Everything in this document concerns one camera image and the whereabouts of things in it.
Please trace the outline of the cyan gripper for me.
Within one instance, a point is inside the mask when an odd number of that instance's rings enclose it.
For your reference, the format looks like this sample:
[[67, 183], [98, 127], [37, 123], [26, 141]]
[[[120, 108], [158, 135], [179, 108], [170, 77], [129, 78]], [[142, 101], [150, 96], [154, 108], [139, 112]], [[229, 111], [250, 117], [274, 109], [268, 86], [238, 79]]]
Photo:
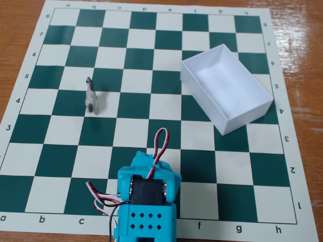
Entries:
[[154, 161], [155, 159], [152, 154], [137, 151], [133, 158], [133, 166], [152, 168]]

